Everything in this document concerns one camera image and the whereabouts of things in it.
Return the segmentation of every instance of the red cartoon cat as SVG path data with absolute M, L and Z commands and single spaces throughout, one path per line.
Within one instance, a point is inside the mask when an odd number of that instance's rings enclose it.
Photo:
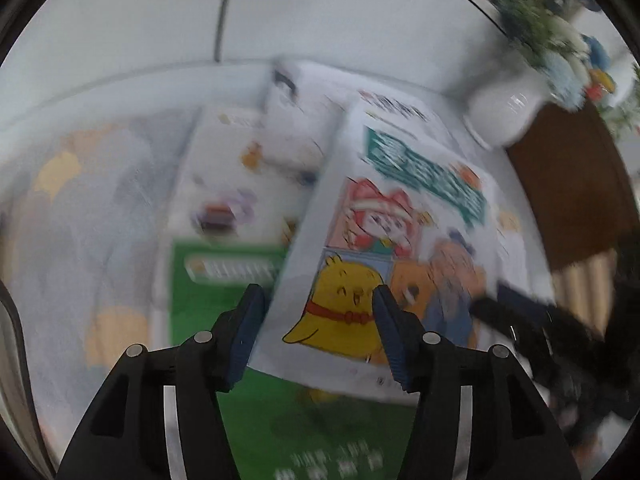
M 372 181 L 359 180 L 351 190 L 345 215 L 344 238 L 350 249 L 398 258 L 411 255 L 416 222 L 409 196 L 402 189 L 385 196 Z

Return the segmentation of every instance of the red scarf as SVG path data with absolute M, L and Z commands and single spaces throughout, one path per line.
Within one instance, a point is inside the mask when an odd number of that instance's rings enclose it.
M 343 314 L 341 312 L 325 308 L 324 306 L 320 306 L 311 300 L 306 302 L 305 312 L 313 314 L 314 316 L 325 317 L 333 321 L 341 321 L 347 325 L 350 325 L 351 323 L 366 325 L 368 322 L 373 321 L 373 316 L 368 312 L 352 312 L 349 310 Z

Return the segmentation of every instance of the cartoon elderly man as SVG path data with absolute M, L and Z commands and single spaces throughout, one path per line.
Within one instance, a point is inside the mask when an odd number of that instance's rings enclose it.
M 425 330 L 438 332 L 453 344 L 466 346 L 473 329 L 471 298 L 485 288 L 482 267 L 474 265 L 475 249 L 457 230 L 436 242 L 430 260 L 431 279 L 436 290 L 422 317 Z

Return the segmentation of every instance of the flower pot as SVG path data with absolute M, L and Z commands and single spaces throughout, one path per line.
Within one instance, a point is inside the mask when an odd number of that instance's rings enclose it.
M 529 66 L 497 77 L 477 89 L 463 119 L 487 150 L 509 146 L 524 135 L 542 105 L 551 100 L 545 77 Z

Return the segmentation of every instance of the yellow cartoon chick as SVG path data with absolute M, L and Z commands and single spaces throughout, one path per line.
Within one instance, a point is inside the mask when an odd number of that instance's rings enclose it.
M 371 301 L 382 277 L 371 267 L 344 262 L 337 255 L 325 264 L 302 318 L 282 340 L 366 359 L 380 346 Z

